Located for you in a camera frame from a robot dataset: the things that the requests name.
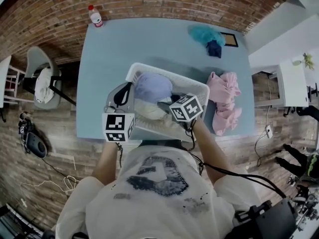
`black device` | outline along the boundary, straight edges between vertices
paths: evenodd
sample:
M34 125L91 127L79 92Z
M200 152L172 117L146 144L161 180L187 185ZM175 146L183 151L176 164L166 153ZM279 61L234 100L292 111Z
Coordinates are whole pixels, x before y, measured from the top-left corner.
M24 151L26 153L33 153L39 158L45 158L47 148L43 140L38 136L34 124L25 116L25 113L21 113L19 118L19 134L21 135Z
M287 198L272 206L271 201L252 206L247 212L237 212L242 224L225 239L288 239L296 230L297 214Z

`power strip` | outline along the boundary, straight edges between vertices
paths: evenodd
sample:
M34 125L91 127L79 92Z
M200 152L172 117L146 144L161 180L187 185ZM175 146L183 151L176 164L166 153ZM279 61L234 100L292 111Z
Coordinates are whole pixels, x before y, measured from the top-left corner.
M265 127L265 131L266 131L267 137L268 137L269 139L273 137L273 132L271 131L270 125L267 125L267 126Z

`teal cloth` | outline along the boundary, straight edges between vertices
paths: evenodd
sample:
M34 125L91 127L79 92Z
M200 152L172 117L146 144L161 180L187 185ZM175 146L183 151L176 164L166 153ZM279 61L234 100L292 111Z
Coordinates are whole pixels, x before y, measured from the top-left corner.
M195 41L200 42L205 47L208 42L215 40L219 46L225 46L225 37L214 28L205 25L196 25L189 29L189 34Z

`blue cloth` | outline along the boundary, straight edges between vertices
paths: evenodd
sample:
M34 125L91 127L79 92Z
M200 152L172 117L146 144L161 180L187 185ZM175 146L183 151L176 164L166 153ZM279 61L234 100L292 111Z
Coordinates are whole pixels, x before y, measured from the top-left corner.
M163 75L144 72L135 85L135 98L157 104L160 100L171 96L173 85Z
M189 29L189 34L195 41L200 42L201 44L206 45L208 42L215 40L219 46L225 46L226 40L225 37L212 27L206 25L196 25Z
M207 51L209 56L221 58L221 47L215 40L207 44Z

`pink towel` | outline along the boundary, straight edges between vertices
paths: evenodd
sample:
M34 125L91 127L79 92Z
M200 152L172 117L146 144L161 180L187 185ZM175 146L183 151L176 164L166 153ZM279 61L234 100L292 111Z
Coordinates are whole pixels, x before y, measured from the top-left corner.
M233 130L237 126L238 117L242 113L241 108L235 108L234 97L241 94L237 75L230 72L218 77L212 72L207 85L210 88L209 99L217 105L213 118L213 129L216 135L223 135L227 128L230 127Z
M210 88L209 99L219 103L231 103L232 99L241 94L236 73L225 73L218 77L214 72L208 78L207 85Z

